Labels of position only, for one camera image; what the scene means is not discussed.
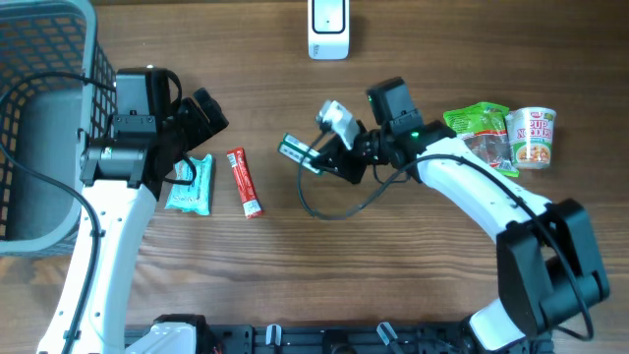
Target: gray basket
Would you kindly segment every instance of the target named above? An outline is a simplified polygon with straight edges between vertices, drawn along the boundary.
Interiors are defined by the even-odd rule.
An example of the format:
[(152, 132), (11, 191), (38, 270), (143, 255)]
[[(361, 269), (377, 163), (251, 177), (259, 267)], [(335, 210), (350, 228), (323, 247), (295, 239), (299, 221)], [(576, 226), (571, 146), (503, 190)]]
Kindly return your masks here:
[[(96, 41), (88, 1), (0, 2), (0, 92), (45, 71), (83, 74), (113, 85), (114, 71)], [(77, 81), (30, 82), (0, 111), (1, 139), (16, 159), (80, 191), (86, 134), (98, 137), (115, 93)], [(0, 153), (0, 256), (72, 253), (81, 205), (63, 191), (13, 168)]]

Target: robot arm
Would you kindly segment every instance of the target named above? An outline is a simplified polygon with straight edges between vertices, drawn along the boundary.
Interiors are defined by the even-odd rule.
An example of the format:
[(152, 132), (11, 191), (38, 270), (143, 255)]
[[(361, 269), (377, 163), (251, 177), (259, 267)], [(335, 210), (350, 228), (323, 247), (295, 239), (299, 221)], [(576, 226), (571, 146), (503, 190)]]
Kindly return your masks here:
[[(572, 200), (555, 205), (530, 193), (474, 156), (450, 128), (438, 121), (424, 125), (400, 78), (367, 94), (381, 129), (367, 132), (360, 121), (359, 129), (339, 129), (352, 125), (351, 114), (324, 104), (317, 121), (336, 135), (311, 165), (358, 184), (369, 164), (391, 163), (480, 225), (496, 244), (500, 297), (464, 325), (478, 348), (496, 351), (524, 337), (534, 339), (579, 313), (591, 336), (587, 309), (608, 297), (609, 284), (585, 210)], [(347, 141), (354, 142), (351, 149)], [(557, 255), (545, 261), (543, 246)]]
[[(172, 103), (169, 79), (179, 89)], [(136, 258), (162, 182), (168, 181), (166, 175), (187, 151), (228, 125), (204, 88), (194, 94), (199, 105), (182, 99), (179, 80), (167, 70), (120, 70), (116, 83), (118, 110), (109, 117), (103, 137), (90, 141), (81, 159), (83, 195), (101, 225), (97, 253), (90, 254), (92, 224), (83, 209), (61, 299), (37, 353), (125, 351), (125, 317)], [(91, 262), (94, 271), (87, 274)], [(85, 286), (89, 290), (78, 330), (69, 333)]]

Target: red label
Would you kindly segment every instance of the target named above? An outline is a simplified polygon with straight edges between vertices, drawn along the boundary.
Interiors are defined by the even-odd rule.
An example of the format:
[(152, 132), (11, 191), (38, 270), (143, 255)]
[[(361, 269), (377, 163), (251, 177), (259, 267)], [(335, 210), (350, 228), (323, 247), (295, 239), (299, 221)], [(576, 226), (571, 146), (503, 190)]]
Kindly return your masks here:
[(245, 216), (252, 218), (262, 215), (262, 209), (257, 202), (256, 188), (254, 188), (254, 182), (245, 159), (245, 150), (242, 147), (236, 147), (227, 151), (227, 157), (232, 165), (240, 200), (245, 208)]
[(544, 119), (532, 119), (528, 129), (518, 129), (518, 139), (527, 137), (552, 139), (552, 131), (548, 128), (548, 122)]
[(507, 131), (496, 131), (496, 130), (485, 130), (485, 131), (479, 131), (477, 133), (475, 133), (475, 137), (480, 136), (480, 135), (506, 135)]

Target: white device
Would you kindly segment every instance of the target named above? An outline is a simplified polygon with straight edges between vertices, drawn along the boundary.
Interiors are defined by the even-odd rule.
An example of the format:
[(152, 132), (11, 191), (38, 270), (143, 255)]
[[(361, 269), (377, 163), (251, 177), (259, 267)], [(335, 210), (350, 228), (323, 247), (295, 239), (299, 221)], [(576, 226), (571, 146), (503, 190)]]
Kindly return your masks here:
[(341, 138), (347, 150), (354, 148), (354, 140), (361, 133), (361, 128), (358, 126), (352, 113), (343, 107), (341, 103), (328, 99), (321, 107), (321, 110), (318, 111), (316, 121), (319, 124), (327, 123), (331, 125), (332, 132)]
[(308, 0), (308, 53), (339, 60), (350, 52), (350, 1)]

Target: wire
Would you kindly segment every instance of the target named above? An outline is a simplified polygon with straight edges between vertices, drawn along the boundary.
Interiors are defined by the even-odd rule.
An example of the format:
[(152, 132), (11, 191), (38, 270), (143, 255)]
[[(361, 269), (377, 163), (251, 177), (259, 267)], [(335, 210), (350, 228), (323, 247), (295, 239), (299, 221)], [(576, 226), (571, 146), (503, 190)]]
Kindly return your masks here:
[[(33, 80), (37, 80), (41, 78), (49, 78), (49, 77), (74, 79), (74, 80), (81, 81), (84, 84), (92, 84), (99, 89), (108, 89), (112, 91), (116, 90), (115, 88), (102, 84), (94, 79), (86, 78), (77, 74), (61, 73), (61, 72), (43, 72), (43, 73), (31, 75), (24, 79), (19, 80), (12, 87), (10, 87), (9, 90), (7, 90), (4, 94), (2, 94), (2, 96), (0, 97), (0, 111), (4, 111), (4, 104), (7, 97), (11, 96), (11, 93), (19, 89), (20, 86), (26, 83), (29, 83)], [(0, 150), (2, 151), (2, 153), (4, 153), (7, 159), (11, 161), (13, 165), (16, 166), (17, 168), (23, 170), (24, 172), (33, 176), (34, 178), (37, 178), (45, 183), (53, 185), (61, 189), (62, 191), (68, 193), (72, 198), (76, 199), (86, 209), (86, 213), (89, 216), (89, 220), (91, 222), (90, 236), (92, 238), (91, 252), (89, 255), (89, 262), (87, 265), (86, 279), (83, 283), (81, 294), (79, 296), (79, 302), (77, 304), (77, 309), (75, 310), (75, 313), (72, 316), (70, 329), (67, 331), (66, 342), (64, 344), (63, 351), (62, 351), (62, 353), (68, 353), (70, 349), (72, 348), (72, 344), (74, 343), (77, 337), (77, 329), (79, 327), (79, 323), (81, 322), (81, 317), (85, 309), (87, 295), (91, 287), (91, 281), (93, 279), (93, 273), (96, 266), (96, 260), (98, 259), (98, 250), (99, 250), (99, 243), (100, 243), (100, 236), (101, 236), (100, 222), (98, 221), (98, 215), (96, 214), (96, 210), (94, 210), (93, 206), (91, 206), (91, 204), (87, 201), (87, 199), (83, 195), (81, 195), (81, 193), (75, 191), (70, 186), (60, 181), (57, 181), (54, 178), (48, 177), (42, 173), (39, 173), (31, 169), (30, 167), (24, 166), (23, 164), (19, 163), (11, 154), (9, 154), (7, 147), (1, 141), (0, 141)]]
[(105, 131), (102, 132), (102, 137), (103, 138), (105, 138), (105, 139), (109, 138), (109, 131), (111, 130), (111, 124), (113, 123), (113, 121), (114, 121), (114, 114), (110, 113), (107, 116), (107, 121), (105, 123)]
[[(380, 181), (380, 177), (378, 177), (378, 175), (377, 175), (377, 168), (375, 166), (375, 163), (372, 164), (372, 167), (373, 167), (373, 179), (375, 180), (375, 182), (377, 182), (379, 184), (384, 184), (384, 182)], [(405, 179), (399, 180), (399, 181), (393, 181), (393, 182), (391, 182), (391, 184), (393, 184), (393, 183), (406, 183), (410, 179), (411, 179), (411, 176), (407, 173)]]
[[(321, 133), (318, 136), (318, 138), (316, 138), (316, 140), (314, 140), (314, 142), (309, 146), (308, 150), (306, 150), (306, 153), (304, 154), (304, 156), (307, 156), (309, 154), (310, 150), (313, 149), (321, 141), (321, 139), (323, 139), (324, 135), (325, 135), (325, 132)], [(367, 199), (362, 204), (351, 207), (350, 209), (348, 209), (345, 212), (345, 214), (328, 215), (328, 214), (321, 213), (321, 212), (319, 212), (316, 209), (312, 209), (306, 203), (306, 200), (304, 199), (304, 195), (303, 195), (303, 191), (302, 191), (302, 184), (301, 184), (302, 170), (303, 170), (303, 166), (304, 166), (304, 158), (302, 157), (301, 162), (299, 164), (299, 169), (298, 169), (298, 172), (297, 172), (297, 192), (299, 194), (300, 201), (302, 202), (302, 206), (304, 207), (304, 209), (311, 216), (318, 217), (318, 218), (323, 219), (323, 220), (344, 220), (344, 219), (347, 219), (347, 218), (355, 215), (356, 213), (358, 213), (361, 210), (363, 210), (364, 208), (366, 208), (369, 204), (371, 204), (382, 193), (384, 193), (384, 191), (391, 185), (391, 183), (393, 183), (393, 181), (400, 174), (402, 174), (403, 172), (408, 171), (412, 167), (417, 166), (417, 164), (420, 163), (420, 162), (428, 161), (428, 160), (432, 160), (432, 159), (449, 159), (449, 160), (454, 160), (456, 162), (459, 162), (461, 164), (465, 164), (465, 165), (467, 165), (467, 166), (477, 170), (478, 172), (480, 172), (481, 174), (486, 176), (489, 179), (489, 181), (491, 181), (493, 184), (495, 184), (500, 190), (502, 190), (502, 192), (504, 192), (510, 199), (512, 199), (516, 203), (516, 205), (518, 207), (520, 207), (531, 218), (531, 220), (535, 224), (537, 230), (541, 233), (543, 240), (557, 254), (557, 257), (559, 258), (559, 261), (561, 262), (561, 266), (563, 267), (563, 270), (565, 271), (566, 276), (568, 277), (568, 282), (570, 283), (570, 286), (572, 287), (572, 290), (574, 291), (575, 297), (577, 298), (577, 305), (579, 306), (579, 310), (580, 310), (581, 314), (583, 315), (583, 320), (584, 320), (585, 325), (586, 325), (587, 334), (583, 335), (583, 334), (580, 334), (580, 333), (577, 333), (577, 332), (573, 331), (572, 329), (565, 328), (563, 326), (558, 326), (557, 330), (562, 331), (562, 332), (564, 332), (564, 333), (566, 333), (566, 334), (568, 334), (568, 335), (570, 335), (570, 336), (572, 336), (574, 338), (582, 340), (582, 341), (589, 341), (589, 340), (591, 340), (594, 337), (594, 325), (592, 323), (592, 317), (590, 316), (590, 312), (588, 310), (588, 306), (586, 305), (586, 302), (584, 300), (583, 292), (581, 291), (581, 288), (577, 284), (577, 279), (576, 279), (576, 277), (574, 275), (574, 272), (572, 271), (572, 268), (570, 267), (570, 264), (568, 263), (565, 255), (563, 254), (563, 252), (559, 248), (559, 245), (557, 245), (556, 241), (550, 235), (550, 232), (542, 224), (542, 222), (540, 221), (538, 216), (526, 205), (524, 200), (522, 198), (520, 198), (519, 196), (517, 196), (515, 193), (513, 193), (500, 180), (498, 180), (495, 176), (493, 176), (491, 173), (489, 173), (488, 171), (486, 171), (484, 168), (480, 167), (479, 165), (477, 165), (477, 164), (475, 164), (475, 163), (473, 163), (473, 162), (471, 162), (471, 161), (469, 161), (469, 160), (467, 160), (467, 159), (465, 159), (465, 158), (463, 158), (461, 156), (456, 156), (456, 155), (451, 155), (451, 154), (436, 153), (436, 154), (432, 154), (432, 155), (420, 156), (420, 157), (416, 158), (415, 160), (407, 163), (406, 165), (404, 165), (402, 168), (400, 168), (399, 170), (397, 170), (393, 174), (391, 174), (391, 176), (389, 176), (389, 178), (378, 189), (376, 189), (371, 195), (369, 195), (367, 197)]]
[(172, 113), (174, 115), (175, 113), (177, 113), (177, 109), (179, 109), (179, 106), (181, 105), (181, 97), (183, 95), (181, 82), (179, 81), (177, 75), (175, 75), (175, 73), (170, 70), (166, 70), (166, 76), (168, 77), (168, 79), (172, 80), (177, 87), (177, 98), (172, 102)]
[(168, 183), (180, 185), (180, 186), (191, 186), (193, 183), (195, 183), (195, 179), (197, 178), (197, 169), (195, 168), (195, 165), (193, 164), (192, 161), (190, 161), (190, 158), (185, 153), (184, 153), (184, 157), (182, 157), (182, 160), (184, 160), (186, 164), (188, 164), (188, 167), (190, 167), (191, 171), (193, 171), (193, 178), (189, 181), (172, 180), (170, 178), (164, 178), (164, 182), (168, 182)]

